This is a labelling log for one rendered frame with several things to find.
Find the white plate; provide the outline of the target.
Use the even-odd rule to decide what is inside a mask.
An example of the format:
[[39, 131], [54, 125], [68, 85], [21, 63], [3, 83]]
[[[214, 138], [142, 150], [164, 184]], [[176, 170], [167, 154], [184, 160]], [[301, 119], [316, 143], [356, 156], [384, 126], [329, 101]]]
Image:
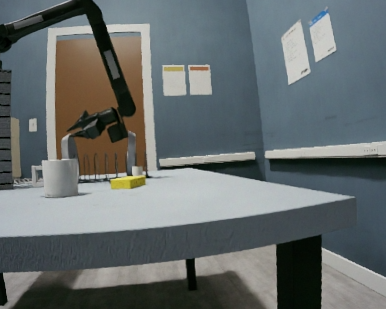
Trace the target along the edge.
[[135, 133], [128, 131], [128, 158], [127, 158], [127, 176], [132, 176], [132, 167], [135, 167]]
[[[71, 134], [67, 135], [65, 138], [62, 139], [61, 143], [61, 154], [62, 159], [74, 159], [74, 155], [78, 155], [76, 143], [73, 137], [69, 137]], [[68, 138], [69, 137], [69, 138]], [[68, 156], [69, 152], [69, 156]], [[79, 180], [79, 162], [77, 156], [75, 156], [76, 163], [77, 163], [77, 178]]]

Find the small white cup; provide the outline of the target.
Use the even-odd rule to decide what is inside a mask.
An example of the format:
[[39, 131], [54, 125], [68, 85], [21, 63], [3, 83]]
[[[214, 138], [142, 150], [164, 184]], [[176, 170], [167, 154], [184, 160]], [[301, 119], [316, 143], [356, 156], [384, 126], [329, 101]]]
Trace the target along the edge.
[[132, 174], [133, 176], [143, 176], [143, 167], [142, 166], [132, 167]]

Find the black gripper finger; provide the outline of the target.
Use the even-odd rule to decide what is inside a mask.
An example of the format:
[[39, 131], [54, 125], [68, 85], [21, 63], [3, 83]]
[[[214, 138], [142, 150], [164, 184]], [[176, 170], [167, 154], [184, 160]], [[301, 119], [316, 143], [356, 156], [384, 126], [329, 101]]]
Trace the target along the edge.
[[77, 123], [75, 123], [73, 126], [71, 126], [69, 129], [67, 129], [66, 132], [72, 131], [72, 130], [77, 129], [77, 128], [80, 128], [80, 127], [81, 127], [81, 126], [80, 126], [79, 122], [77, 122]]
[[[82, 130], [82, 129], [81, 129]], [[81, 138], [85, 138], [84, 135], [82, 134], [82, 131], [79, 130], [73, 134], [71, 134], [69, 137], [81, 137]]]

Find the yellow sponge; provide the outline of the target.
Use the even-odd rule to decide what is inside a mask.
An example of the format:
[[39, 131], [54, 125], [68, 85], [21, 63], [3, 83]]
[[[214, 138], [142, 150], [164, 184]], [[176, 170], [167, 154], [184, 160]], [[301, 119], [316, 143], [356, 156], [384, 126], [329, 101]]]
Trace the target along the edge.
[[146, 185], [145, 176], [139, 176], [131, 179], [123, 177], [111, 180], [111, 189], [132, 189], [143, 185]]

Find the beige tiled splashback wall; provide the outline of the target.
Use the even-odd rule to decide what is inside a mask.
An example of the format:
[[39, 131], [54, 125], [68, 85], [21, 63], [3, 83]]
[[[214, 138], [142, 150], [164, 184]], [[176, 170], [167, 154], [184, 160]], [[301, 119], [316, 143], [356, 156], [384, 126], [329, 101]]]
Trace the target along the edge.
[[19, 143], [19, 119], [11, 117], [11, 150], [13, 179], [20, 179], [20, 143]]

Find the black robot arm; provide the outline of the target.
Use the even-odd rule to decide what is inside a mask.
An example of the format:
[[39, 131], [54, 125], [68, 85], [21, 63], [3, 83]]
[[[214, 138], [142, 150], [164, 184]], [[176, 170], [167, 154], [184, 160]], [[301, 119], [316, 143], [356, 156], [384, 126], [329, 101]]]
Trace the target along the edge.
[[[113, 107], [101, 111], [102, 120], [98, 118], [99, 112], [87, 116], [85, 118], [87, 126], [82, 130], [82, 134], [86, 139], [94, 139], [101, 136], [107, 125], [117, 122], [106, 129], [111, 142], [115, 143], [128, 137], [122, 117], [132, 117], [136, 111], [136, 106], [125, 81], [106, 24], [103, 21], [102, 11], [93, 0], [69, 0], [23, 19], [0, 24], [0, 53], [7, 52], [11, 48], [10, 45], [17, 43], [20, 38], [26, 35], [84, 14], [86, 14], [91, 26], [119, 107], [117, 107], [118, 112]], [[106, 126], [103, 126], [102, 121]]]

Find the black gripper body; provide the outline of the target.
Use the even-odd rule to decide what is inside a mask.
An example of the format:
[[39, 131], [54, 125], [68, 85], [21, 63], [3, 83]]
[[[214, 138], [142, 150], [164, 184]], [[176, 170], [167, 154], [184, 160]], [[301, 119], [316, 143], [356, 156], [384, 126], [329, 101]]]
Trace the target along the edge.
[[[82, 113], [83, 113], [83, 114], [80, 115], [80, 118], [81, 118], [81, 119], [80, 119], [78, 122], [79, 122], [81, 128], [84, 129], [84, 128], [87, 126], [87, 124], [86, 124], [86, 122], [85, 122], [85, 118], [86, 118], [87, 116], [89, 116], [89, 114], [88, 114], [87, 110], [83, 111]], [[99, 118], [100, 118], [100, 120], [102, 120], [102, 119], [101, 119], [100, 112], [99, 112]]]

